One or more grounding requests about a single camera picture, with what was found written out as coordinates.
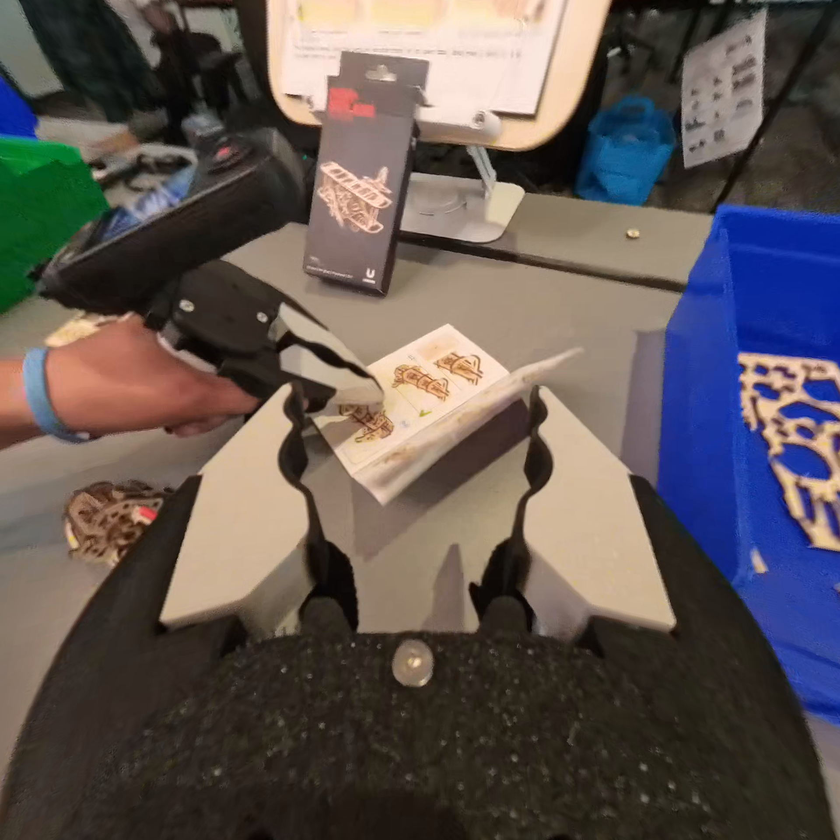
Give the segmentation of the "printed paper sheet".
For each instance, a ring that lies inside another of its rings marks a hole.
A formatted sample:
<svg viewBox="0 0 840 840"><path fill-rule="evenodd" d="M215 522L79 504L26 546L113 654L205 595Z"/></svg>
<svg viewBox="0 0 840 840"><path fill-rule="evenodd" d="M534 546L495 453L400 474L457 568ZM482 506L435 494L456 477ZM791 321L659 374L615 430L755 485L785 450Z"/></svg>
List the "printed paper sheet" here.
<svg viewBox="0 0 840 840"><path fill-rule="evenodd" d="M684 168L744 152L763 120L767 9L691 49L681 73Z"/></svg>

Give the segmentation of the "wooden instruction board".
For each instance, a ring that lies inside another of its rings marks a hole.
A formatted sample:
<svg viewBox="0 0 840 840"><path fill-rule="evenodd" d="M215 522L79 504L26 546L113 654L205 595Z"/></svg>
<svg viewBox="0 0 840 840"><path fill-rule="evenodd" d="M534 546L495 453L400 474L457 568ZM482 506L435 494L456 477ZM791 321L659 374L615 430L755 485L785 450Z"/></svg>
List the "wooden instruction board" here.
<svg viewBox="0 0 840 840"><path fill-rule="evenodd" d="M609 1L267 2L269 84L294 123L319 127L345 53L427 63L421 139L531 151L573 119Z"/></svg>

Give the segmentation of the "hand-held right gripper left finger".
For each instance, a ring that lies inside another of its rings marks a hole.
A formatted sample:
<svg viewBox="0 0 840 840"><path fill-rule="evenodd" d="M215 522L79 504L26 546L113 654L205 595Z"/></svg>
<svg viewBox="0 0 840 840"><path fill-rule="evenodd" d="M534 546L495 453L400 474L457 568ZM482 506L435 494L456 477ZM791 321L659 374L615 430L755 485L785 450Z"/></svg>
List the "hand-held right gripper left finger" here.
<svg viewBox="0 0 840 840"><path fill-rule="evenodd" d="M283 385L203 467L161 609L168 629L236 617L292 633L329 548L309 488L300 390Z"/></svg>

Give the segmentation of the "blue bag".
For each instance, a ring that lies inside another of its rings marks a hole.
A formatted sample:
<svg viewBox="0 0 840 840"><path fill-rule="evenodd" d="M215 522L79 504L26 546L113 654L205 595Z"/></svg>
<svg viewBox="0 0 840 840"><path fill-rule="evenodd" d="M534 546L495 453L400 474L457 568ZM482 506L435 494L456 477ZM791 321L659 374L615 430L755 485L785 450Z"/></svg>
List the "blue bag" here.
<svg viewBox="0 0 840 840"><path fill-rule="evenodd" d="M625 96L590 122L574 194L587 201L642 206L675 147L670 114L650 98Z"/></svg>

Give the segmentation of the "black kit box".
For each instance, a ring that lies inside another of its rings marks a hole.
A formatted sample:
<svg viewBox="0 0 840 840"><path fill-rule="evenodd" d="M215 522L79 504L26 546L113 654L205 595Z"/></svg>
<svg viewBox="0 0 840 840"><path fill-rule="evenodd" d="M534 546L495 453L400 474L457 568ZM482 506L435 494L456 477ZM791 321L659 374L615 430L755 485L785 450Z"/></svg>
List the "black kit box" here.
<svg viewBox="0 0 840 840"><path fill-rule="evenodd" d="M302 267L376 298L389 291L429 63L344 51L329 79Z"/></svg>

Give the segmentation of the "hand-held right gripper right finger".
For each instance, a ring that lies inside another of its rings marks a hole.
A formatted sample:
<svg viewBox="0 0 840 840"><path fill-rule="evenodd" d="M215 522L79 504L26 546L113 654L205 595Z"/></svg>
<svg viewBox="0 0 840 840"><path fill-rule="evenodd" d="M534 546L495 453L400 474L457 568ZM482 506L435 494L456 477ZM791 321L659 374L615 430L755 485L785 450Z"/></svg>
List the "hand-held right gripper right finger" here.
<svg viewBox="0 0 840 840"><path fill-rule="evenodd" d="M669 634L676 616L629 470L546 386L532 390L531 423L515 549L537 634L572 643L596 617Z"/></svg>

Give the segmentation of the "wooden biplane model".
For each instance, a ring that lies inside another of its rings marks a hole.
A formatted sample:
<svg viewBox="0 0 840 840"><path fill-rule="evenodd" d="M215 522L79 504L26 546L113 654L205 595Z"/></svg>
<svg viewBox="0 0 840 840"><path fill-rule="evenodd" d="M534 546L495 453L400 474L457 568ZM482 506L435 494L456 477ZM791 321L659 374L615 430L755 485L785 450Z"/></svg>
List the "wooden biplane model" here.
<svg viewBox="0 0 840 840"><path fill-rule="evenodd" d="M72 560L115 568L157 518L174 492L136 479L97 481L76 490L62 513Z"/></svg>

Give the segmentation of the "instruction booklet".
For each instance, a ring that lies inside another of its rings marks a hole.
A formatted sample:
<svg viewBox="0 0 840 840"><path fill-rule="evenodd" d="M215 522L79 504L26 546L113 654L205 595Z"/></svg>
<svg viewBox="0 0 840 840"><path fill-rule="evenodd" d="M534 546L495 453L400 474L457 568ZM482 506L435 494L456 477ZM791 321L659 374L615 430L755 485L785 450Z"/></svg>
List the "instruction booklet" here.
<svg viewBox="0 0 840 840"><path fill-rule="evenodd" d="M386 506L582 351L574 347L508 371L446 324L372 365L384 390L381 404L331 407L314 423L349 476Z"/></svg>

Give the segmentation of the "blue plastic bin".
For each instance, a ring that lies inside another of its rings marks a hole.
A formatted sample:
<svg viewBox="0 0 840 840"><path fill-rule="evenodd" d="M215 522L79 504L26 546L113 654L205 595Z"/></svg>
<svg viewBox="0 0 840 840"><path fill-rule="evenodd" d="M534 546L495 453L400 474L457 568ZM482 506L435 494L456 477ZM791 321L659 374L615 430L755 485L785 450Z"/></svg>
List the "blue plastic bin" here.
<svg viewBox="0 0 840 840"><path fill-rule="evenodd" d="M839 368L837 214L722 206L665 334L659 495L744 601L805 710L839 722L839 551L789 515L745 426L740 352Z"/></svg>

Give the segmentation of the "wooden parts sheet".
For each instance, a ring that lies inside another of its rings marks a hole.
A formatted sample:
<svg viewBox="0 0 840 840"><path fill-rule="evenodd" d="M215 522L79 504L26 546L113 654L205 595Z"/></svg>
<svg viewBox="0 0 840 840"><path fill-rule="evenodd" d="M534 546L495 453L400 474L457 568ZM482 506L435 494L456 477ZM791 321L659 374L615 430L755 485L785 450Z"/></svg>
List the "wooden parts sheet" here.
<svg viewBox="0 0 840 840"><path fill-rule="evenodd" d="M742 420L763 440L789 515L811 547L838 552L838 363L740 352L738 365Z"/></svg>

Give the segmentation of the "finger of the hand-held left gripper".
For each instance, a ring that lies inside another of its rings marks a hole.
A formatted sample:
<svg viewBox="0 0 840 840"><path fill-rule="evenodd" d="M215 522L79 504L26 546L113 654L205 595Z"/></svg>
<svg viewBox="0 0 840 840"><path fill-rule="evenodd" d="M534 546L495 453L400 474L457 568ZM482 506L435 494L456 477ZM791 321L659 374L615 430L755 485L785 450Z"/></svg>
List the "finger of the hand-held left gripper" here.
<svg viewBox="0 0 840 840"><path fill-rule="evenodd" d="M339 358L331 363L312 350L283 350L280 368L311 385L319 385L327 392L322 401L334 406L380 406L385 399L380 383L365 368Z"/></svg>
<svg viewBox="0 0 840 840"><path fill-rule="evenodd" d="M329 329L291 305L280 305L283 340L280 368L311 382L375 382L350 348Z"/></svg>

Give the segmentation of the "blue wristband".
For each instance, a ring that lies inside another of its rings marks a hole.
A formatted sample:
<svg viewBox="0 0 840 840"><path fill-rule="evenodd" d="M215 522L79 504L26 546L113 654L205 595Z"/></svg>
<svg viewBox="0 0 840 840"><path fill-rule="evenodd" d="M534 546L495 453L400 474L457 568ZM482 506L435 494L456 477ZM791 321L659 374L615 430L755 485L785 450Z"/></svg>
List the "blue wristband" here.
<svg viewBox="0 0 840 840"><path fill-rule="evenodd" d="M22 363L24 397L38 430L65 444L80 445L96 439L89 432L73 432L59 419L51 402L47 382L50 348L29 350Z"/></svg>

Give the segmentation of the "green plastic bin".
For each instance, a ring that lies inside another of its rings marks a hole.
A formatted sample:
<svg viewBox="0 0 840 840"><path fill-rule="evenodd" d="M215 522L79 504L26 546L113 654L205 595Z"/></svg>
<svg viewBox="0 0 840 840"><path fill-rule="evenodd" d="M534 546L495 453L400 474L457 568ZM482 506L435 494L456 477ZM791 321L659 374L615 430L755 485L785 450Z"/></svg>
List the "green plastic bin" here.
<svg viewBox="0 0 840 840"><path fill-rule="evenodd" d="M78 148L2 136L1 313L33 293L33 268L108 209Z"/></svg>

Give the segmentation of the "person's left hand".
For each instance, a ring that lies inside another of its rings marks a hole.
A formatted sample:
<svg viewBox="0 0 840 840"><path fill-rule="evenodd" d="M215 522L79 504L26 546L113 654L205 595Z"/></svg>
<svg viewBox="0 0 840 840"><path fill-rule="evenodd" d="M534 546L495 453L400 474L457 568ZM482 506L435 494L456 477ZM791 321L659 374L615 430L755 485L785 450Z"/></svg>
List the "person's left hand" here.
<svg viewBox="0 0 840 840"><path fill-rule="evenodd" d="M202 434L258 405L230 380L165 351L136 316L51 350L46 375L64 427L94 437L152 429Z"/></svg>

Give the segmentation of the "white board stand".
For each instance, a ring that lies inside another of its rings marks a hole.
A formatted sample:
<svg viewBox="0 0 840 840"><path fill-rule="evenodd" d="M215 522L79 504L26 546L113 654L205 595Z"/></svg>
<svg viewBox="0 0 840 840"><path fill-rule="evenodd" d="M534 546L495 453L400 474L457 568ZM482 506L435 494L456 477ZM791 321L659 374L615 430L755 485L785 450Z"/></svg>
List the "white board stand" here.
<svg viewBox="0 0 840 840"><path fill-rule="evenodd" d="M501 136L501 118L488 110L420 106L415 121L418 140L464 147L478 178L412 173L401 232L469 245L496 242L526 194L519 185L499 181L490 162L488 149Z"/></svg>

